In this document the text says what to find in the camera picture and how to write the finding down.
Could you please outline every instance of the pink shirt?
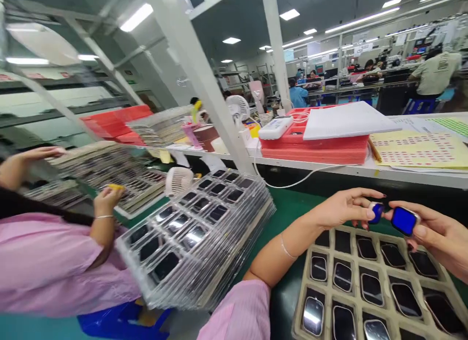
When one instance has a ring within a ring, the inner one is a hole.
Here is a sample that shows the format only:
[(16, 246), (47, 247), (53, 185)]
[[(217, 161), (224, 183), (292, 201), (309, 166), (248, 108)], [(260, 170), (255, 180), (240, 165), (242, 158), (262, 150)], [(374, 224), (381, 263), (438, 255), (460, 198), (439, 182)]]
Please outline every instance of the pink shirt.
[(140, 297), (117, 251), (87, 271), (102, 247), (90, 227), (47, 213), (0, 220), (0, 312), (69, 317)]
[(231, 289), (201, 328), (197, 340), (269, 340), (270, 289), (260, 280)]

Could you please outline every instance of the stack of trays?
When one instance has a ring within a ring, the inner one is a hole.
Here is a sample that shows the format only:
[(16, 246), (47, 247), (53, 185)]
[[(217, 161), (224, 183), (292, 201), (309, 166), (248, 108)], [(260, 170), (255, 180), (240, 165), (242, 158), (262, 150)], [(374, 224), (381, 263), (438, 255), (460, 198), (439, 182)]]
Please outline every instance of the stack of trays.
[(24, 196), (63, 209), (70, 208), (86, 198), (74, 180), (50, 182), (28, 191)]
[(190, 115), (193, 106), (181, 106), (127, 123), (150, 147), (163, 148), (185, 137), (181, 126), (183, 117)]
[(467, 339), (467, 326), (450, 275), (423, 247), (340, 227), (307, 251), (295, 339)]
[(164, 172), (146, 168), (127, 149), (112, 141), (73, 149), (49, 162), (95, 190), (102, 190), (108, 184), (124, 186), (125, 192), (116, 211), (127, 218), (138, 215), (164, 192)]
[(150, 308), (213, 310), (275, 211), (256, 176), (209, 173), (116, 241)]

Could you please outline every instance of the bracelet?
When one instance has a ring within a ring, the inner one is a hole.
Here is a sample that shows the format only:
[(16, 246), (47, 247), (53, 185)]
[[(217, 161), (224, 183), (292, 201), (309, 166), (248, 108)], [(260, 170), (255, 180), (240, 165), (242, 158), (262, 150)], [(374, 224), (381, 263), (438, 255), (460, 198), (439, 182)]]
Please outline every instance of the bracelet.
[(114, 216), (113, 215), (98, 216), (98, 217), (95, 217), (94, 219), (99, 219), (99, 218), (114, 218)]
[(289, 257), (291, 257), (293, 260), (297, 260), (297, 256), (294, 257), (293, 255), (291, 255), (291, 254), (286, 250), (286, 248), (284, 247), (283, 232), (281, 232), (280, 236), (281, 236), (281, 246), (283, 247), (283, 250), (284, 250), (284, 252), (286, 253), (286, 255), (288, 255)]

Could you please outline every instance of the beige tray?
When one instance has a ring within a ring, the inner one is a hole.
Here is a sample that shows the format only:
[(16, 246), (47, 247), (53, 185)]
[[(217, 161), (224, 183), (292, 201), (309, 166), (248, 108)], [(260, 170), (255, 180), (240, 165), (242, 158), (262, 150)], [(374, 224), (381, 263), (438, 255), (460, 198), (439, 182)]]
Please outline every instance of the beige tray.
[[(335, 250), (335, 230), (346, 231), (351, 234), (351, 254)], [(356, 235), (372, 238), (372, 242), (377, 253), (377, 261), (365, 260), (358, 256)], [(381, 240), (398, 245), (400, 252), (406, 260), (406, 270), (393, 268), (385, 264), (382, 257), (382, 252), (380, 250)], [(310, 277), (312, 252), (318, 252), (327, 255), (328, 276), (326, 282), (318, 282), (312, 280)], [(332, 339), (332, 301), (334, 300), (336, 302), (351, 306), (354, 309), (354, 324), (356, 327), (356, 339), (358, 340), (365, 339), (363, 311), (384, 319), (387, 323), (387, 329), (392, 340), (401, 339), (399, 328), (422, 336), (427, 340), (458, 339), (457, 337), (450, 336), (437, 328), (434, 319), (432, 318), (428, 308), (423, 301), (422, 287), (444, 292), (456, 314), (468, 329), (468, 310), (465, 307), (460, 295), (458, 294), (449, 274), (447, 273), (446, 269), (439, 265), (431, 255), (429, 255), (429, 257), (439, 272), (438, 281), (423, 277), (416, 273), (414, 266), (408, 257), (407, 244), (402, 238), (380, 233), (367, 232), (362, 229), (355, 229), (345, 226), (341, 226), (339, 229), (332, 229), (330, 231), (330, 248), (319, 245), (312, 245), (307, 251), (306, 263), (304, 265), (304, 272), (302, 275), (301, 291), (292, 324), (292, 336), (298, 340)], [(333, 285), (333, 261), (335, 258), (348, 261), (351, 264), (353, 286), (350, 293), (346, 293)], [(360, 266), (371, 269), (379, 274), (382, 293), (384, 296), (383, 307), (370, 304), (362, 299), (359, 273)], [(389, 276), (404, 279), (411, 283), (414, 294), (423, 313), (422, 320), (410, 319), (403, 316), (396, 310), (390, 291)], [(318, 291), (325, 295), (324, 324), (322, 327), (322, 334), (319, 337), (315, 337), (308, 333), (306, 330), (304, 330), (302, 325), (302, 314), (307, 288)]]

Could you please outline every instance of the light blue shirt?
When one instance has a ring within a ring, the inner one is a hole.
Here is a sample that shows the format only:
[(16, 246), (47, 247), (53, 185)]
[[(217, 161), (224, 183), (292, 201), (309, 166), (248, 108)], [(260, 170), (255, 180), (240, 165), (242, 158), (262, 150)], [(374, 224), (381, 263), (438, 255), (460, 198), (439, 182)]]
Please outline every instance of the light blue shirt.
[(307, 90), (301, 87), (292, 87), (289, 88), (289, 95), (295, 109), (307, 107), (306, 101), (304, 100), (304, 98), (309, 95)]

